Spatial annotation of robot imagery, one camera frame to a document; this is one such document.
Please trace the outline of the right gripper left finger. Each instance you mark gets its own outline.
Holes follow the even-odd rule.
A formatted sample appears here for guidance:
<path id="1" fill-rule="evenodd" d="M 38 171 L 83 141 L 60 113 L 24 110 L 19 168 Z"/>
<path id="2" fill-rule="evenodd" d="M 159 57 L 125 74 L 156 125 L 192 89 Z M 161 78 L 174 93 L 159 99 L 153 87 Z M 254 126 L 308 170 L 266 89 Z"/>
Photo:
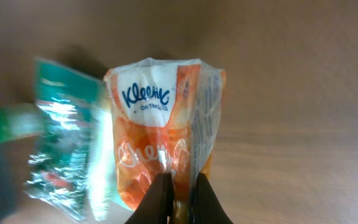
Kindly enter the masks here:
<path id="1" fill-rule="evenodd" d="M 125 224 L 168 224 L 173 213 L 173 200 L 171 173 L 158 174 Z"/>

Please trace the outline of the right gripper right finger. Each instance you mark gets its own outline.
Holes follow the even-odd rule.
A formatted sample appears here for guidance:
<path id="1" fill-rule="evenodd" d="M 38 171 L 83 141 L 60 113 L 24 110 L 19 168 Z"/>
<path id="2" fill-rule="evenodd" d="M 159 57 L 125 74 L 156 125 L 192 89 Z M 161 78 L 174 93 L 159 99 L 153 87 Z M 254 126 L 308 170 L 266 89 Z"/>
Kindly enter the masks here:
<path id="1" fill-rule="evenodd" d="M 191 199 L 192 224 L 233 224 L 226 215 L 207 176 L 200 172 Z"/>

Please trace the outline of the green 3M gloves packet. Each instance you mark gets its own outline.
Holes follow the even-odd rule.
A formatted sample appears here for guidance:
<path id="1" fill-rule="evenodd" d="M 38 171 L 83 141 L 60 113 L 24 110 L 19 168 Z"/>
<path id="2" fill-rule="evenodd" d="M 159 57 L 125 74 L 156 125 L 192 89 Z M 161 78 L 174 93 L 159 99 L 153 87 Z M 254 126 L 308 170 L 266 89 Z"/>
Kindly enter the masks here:
<path id="1" fill-rule="evenodd" d="M 42 131 L 30 155 L 25 193 L 82 221 L 108 214 L 107 175 L 97 173 L 105 152 L 104 131 L 111 124 L 103 108 L 104 83 L 66 65 L 35 60 L 35 104 Z"/>

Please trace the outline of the orange Kleenex tissue pack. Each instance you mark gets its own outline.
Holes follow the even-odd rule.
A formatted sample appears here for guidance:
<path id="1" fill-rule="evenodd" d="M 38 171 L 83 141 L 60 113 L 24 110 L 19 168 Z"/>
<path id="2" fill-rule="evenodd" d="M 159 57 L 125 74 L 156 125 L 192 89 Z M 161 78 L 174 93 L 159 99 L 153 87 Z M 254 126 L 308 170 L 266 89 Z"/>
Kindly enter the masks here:
<path id="1" fill-rule="evenodd" d="M 135 210 L 156 175 L 172 175 L 173 222 L 188 223 L 190 189 L 209 174 L 226 72 L 200 59 L 157 60 L 110 69 L 117 192 Z"/>

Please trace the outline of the green lid jar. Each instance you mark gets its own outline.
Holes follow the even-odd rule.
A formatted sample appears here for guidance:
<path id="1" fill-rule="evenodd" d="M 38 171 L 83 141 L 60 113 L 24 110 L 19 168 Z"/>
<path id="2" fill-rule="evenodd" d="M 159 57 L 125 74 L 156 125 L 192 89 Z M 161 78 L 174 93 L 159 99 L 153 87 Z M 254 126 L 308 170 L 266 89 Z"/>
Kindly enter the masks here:
<path id="1" fill-rule="evenodd" d="M 44 116 L 33 104 L 0 108 L 0 144 L 39 135 L 44 127 Z"/>

